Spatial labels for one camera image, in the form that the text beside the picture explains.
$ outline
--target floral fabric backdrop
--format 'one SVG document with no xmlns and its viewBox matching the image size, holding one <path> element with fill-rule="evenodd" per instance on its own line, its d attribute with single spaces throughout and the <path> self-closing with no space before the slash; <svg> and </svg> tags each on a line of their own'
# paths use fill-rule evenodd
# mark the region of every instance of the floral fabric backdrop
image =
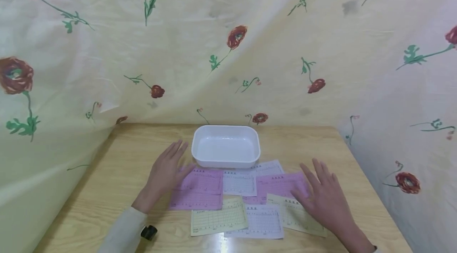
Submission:
<svg viewBox="0 0 457 253">
<path fill-rule="evenodd" d="M 118 123 L 335 126 L 414 252 L 457 247 L 455 0 L 0 9 L 0 251 L 33 251 Z"/>
</svg>

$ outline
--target wrist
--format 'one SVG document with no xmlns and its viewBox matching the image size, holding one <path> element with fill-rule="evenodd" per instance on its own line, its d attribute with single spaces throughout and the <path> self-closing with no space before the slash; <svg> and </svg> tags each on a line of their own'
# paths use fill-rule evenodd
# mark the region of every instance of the wrist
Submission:
<svg viewBox="0 0 457 253">
<path fill-rule="evenodd" d="M 159 200 L 160 195 L 144 187 L 132 203 L 132 207 L 136 210 L 148 214 Z"/>
<path fill-rule="evenodd" d="M 376 251 L 374 245 L 355 223 L 348 226 L 344 232 L 336 232 L 335 235 L 350 253 L 373 253 Z"/>
</svg>

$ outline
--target yellow form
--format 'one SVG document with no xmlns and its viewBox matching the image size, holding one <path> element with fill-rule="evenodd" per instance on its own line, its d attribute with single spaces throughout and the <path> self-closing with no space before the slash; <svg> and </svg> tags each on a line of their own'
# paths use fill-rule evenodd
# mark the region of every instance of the yellow form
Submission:
<svg viewBox="0 0 457 253">
<path fill-rule="evenodd" d="M 222 209 L 219 211 L 192 211 L 190 236 L 245 228 L 248 228 L 248 218 L 241 196 L 224 199 Z"/>
<path fill-rule="evenodd" d="M 279 205 L 283 227 L 327 237 L 327 229 L 314 220 L 296 199 L 268 194 L 267 204 Z"/>
</svg>

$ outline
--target forearm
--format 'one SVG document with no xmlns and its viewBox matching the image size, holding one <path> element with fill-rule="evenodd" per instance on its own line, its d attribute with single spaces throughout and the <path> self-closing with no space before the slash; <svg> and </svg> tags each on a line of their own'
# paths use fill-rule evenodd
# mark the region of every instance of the forearm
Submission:
<svg viewBox="0 0 457 253">
<path fill-rule="evenodd" d="M 127 208 L 109 229 L 98 253 L 134 253 L 140 242 L 147 214 Z"/>
<path fill-rule="evenodd" d="M 145 186 L 132 203 L 132 207 L 144 214 L 148 214 L 159 198 L 159 193 L 151 190 L 149 186 Z"/>
<path fill-rule="evenodd" d="M 376 247 L 357 225 L 348 226 L 344 232 L 335 232 L 336 237 L 349 253 L 374 253 Z"/>
</svg>

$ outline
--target paper slip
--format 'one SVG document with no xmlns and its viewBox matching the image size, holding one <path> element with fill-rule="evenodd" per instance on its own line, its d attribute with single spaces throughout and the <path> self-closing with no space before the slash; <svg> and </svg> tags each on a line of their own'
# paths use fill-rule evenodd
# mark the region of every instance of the paper slip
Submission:
<svg viewBox="0 0 457 253">
<path fill-rule="evenodd" d="M 173 190 L 171 192 L 170 210 L 220 210 L 221 195 L 194 193 L 190 190 Z"/>
<path fill-rule="evenodd" d="M 224 237 L 284 238 L 279 205 L 246 205 L 249 226 L 247 229 L 227 231 Z"/>
<path fill-rule="evenodd" d="M 222 194 L 222 170 L 195 168 L 174 190 L 191 190 L 195 193 Z"/>
<path fill-rule="evenodd" d="M 267 194 L 293 198 L 291 190 L 299 190 L 306 197 L 308 190 L 303 177 L 303 173 L 295 172 L 293 174 L 281 174 L 261 176 L 256 178 L 257 196 L 246 197 L 243 201 L 247 204 L 266 204 Z"/>
<path fill-rule="evenodd" d="M 286 228 L 327 237 L 327 229 L 316 222 L 296 199 L 268 194 L 269 205 L 279 205 L 282 225 Z"/>
<path fill-rule="evenodd" d="M 171 210 L 220 210 L 222 170 L 195 168 L 171 192 Z"/>
<path fill-rule="evenodd" d="M 247 226 L 246 209 L 243 200 L 238 196 L 225 199 L 222 210 L 219 211 L 192 211 L 190 236 L 244 229 Z"/>
<path fill-rule="evenodd" d="M 223 189 L 225 195 L 256 196 L 255 174 L 226 170 L 223 174 Z"/>
<path fill-rule="evenodd" d="M 257 176 L 279 175 L 284 173 L 278 160 L 258 163 L 257 165 L 252 166 L 250 170 L 255 172 Z"/>
</svg>

